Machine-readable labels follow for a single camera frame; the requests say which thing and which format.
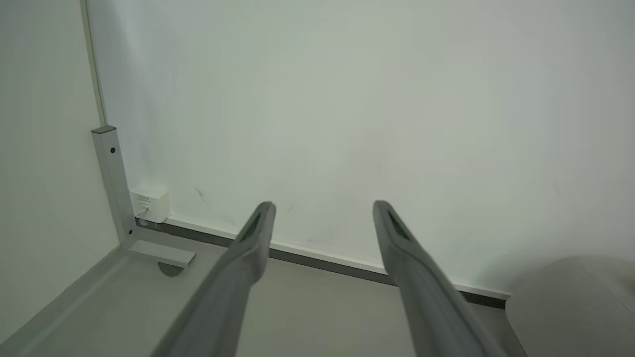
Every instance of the electrical outlet box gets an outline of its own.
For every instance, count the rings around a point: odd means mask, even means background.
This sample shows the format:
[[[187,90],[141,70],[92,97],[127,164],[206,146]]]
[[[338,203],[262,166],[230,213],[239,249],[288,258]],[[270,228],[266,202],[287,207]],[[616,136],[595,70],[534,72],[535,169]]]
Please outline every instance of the electrical outlet box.
[[[130,190],[130,201],[135,216],[140,219],[161,223],[170,215],[170,198],[166,191],[137,186]]]

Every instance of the scuff mark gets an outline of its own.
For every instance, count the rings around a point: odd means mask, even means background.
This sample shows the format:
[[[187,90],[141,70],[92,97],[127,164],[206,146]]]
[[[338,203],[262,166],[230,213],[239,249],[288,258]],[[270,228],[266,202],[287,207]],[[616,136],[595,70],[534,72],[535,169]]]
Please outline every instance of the scuff mark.
[[[234,219],[234,217],[231,216],[223,216],[220,219],[223,220],[223,222],[229,224],[230,226],[236,226],[236,220]]]
[[[556,196],[560,197],[560,184],[557,180],[551,180],[551,187],[553,187]]]
[[[201,197],[201,201],[203,201],[203,206],[207,207],[207,201],[205,201],[205,196],[203,195],[201,190],[199,190],[198,187],[195,187],[194,189],[196,190],[196,192],[198,192],[199,196]]]

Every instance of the metal frame leg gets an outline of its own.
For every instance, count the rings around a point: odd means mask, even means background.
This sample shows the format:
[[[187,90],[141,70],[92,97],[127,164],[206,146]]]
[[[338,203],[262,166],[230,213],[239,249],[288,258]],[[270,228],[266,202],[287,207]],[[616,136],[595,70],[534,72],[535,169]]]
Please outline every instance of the metal frame leg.
[[[169,264],[179,268],[188,267],[196,253],[151,243],[135,237],[135,231],[141,228],[137,227],[135,214],[132,210],[117,128],[105,125],[93,130],[92,134],[119,245],[130,252],[154,257],[161,264]]]

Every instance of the white baseboard trim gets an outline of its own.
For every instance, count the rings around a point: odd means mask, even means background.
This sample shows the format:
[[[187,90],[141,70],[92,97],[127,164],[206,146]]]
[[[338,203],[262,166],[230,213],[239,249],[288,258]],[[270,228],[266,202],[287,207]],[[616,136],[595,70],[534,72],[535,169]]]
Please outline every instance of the white baseboard trim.
[[[229,238],[229,239],[235,239],[236,236],[238,235],[238,232],[236,231],[231,231],[229,229],[219,228],[209,224],[195,222],[193,220],[183,218],[183,217],[177,217],[174,215],[170,215],[163,223],[171,224],[173,226],[177,226],[181,228],[192,229],[193,231],[213,234],[215,236]],[[287,243],[283,241],[277,241],[274,239],[271,240],[270,247],[272,249],[281,250],[283,252],[302,255],[304,257],[324,260],[331,263],[341,264],[343,266],[355,267],[358,269],[363,269],[367,271],[372,271],[374,273],[387,275],[386,270],[384,269],[384,266],[382,264],[376,264],[376,263],[366,262],[366,261],[355,259],[355,258],[344,257],[343,255],[327,253],[321,250],[306,248],[304,246],[299,246],[299,245],[295,245],[295,244],[291,244],[291,243]],[[512,295],[510,292],[504,292],[501,290],[496,290],[491,288],[484,288],[481,286],[473,286],[473,285],[468,285],[465,283],[461,283],[461,284],[453,283],[453,285],[457,290],[460,290],[462,292],[475,293],[478,295],[493,297],[496,299],[507,300]]]

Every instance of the metal foot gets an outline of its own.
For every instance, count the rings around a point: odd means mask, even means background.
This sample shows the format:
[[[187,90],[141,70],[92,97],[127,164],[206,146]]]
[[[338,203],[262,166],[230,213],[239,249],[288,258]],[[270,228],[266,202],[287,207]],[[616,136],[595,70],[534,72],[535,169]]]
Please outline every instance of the metal foot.
[[[188,252],[187,250],[176,249],[141,239],[130,246],[128,251],[156,259],[155,261],[162,262],[167,266],[179,268],[189,267],[196,256],[194,252]]]
[[[183,271],[183,268],[181,267],[165,264],[162,262],[158,262],[157,265],[159,266],[159,270],[161,270],[161,272],[164,275],[169,276],[171,278],[179,275]]]

